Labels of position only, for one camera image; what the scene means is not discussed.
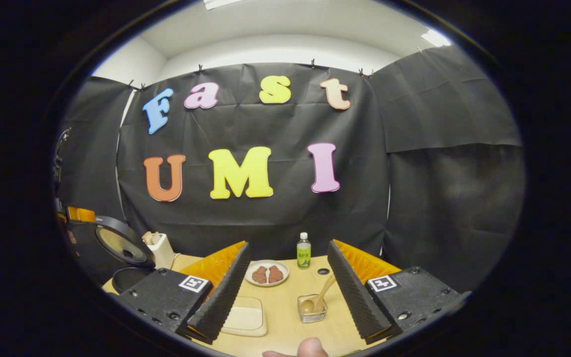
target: pink letter i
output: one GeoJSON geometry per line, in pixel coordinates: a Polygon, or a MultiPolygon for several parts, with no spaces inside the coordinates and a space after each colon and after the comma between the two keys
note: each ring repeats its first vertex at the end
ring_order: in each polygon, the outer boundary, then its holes
{"type": "Polygon", "coordinates": [[[336,150],[334,144],[320,142],[308,146],[308,151],[314,160],[315,182],[312,185],[312,192],[333,192],[341,186],[334,179],[334,167],[332,164],[332,152],[336,150]]]}

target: spoon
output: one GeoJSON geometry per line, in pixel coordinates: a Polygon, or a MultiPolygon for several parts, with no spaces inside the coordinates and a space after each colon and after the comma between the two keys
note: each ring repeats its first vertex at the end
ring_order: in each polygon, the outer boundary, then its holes
{"type": "Polygon", "coordinates": [[[320,312],[323,309],[323,304],[319,302],[323,301],[323,296],[325,296],[327,289],[329,289],[335,281],[336,277],[333,274],[330,275],[329,278],[327,278],[326,284],[323,286],[323,290],[321,290],[317,296],[304,300],[301,303],[301,311],[303,311],[304,314],[320,312]]]}

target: ceiling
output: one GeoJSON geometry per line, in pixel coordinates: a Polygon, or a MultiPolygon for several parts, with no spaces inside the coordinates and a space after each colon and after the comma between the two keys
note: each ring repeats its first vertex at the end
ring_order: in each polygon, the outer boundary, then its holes
{"type": "Polygon", "coordinates": [[[170,59],[229,39],[302,34],[346,39],[399,57],[433,47],[427,28],[374,0],[243,0],[207,10],[201,0],[145,30],[141,37],[170,59]]]}

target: green bottle label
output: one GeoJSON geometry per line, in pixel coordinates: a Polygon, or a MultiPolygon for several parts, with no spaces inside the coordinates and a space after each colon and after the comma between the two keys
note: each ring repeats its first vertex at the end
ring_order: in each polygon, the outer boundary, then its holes
{"type": "Polygon", "coordinates": [[[300,268],[310,267],[310,258],[312,257],[312,247],[299,248],[296,247],[296,260],[300,268]]]}

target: plastic bottle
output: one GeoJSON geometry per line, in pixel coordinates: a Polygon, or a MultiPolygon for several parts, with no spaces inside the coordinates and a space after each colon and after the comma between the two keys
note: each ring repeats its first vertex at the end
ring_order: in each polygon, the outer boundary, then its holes
{"type": "Polygon", "coordinates": [[[308,242],[308,233],[300,234],[301,240],[296,244],[296,262],[299,269],[308,269],[312,259],[312,244],[308,242]]]}

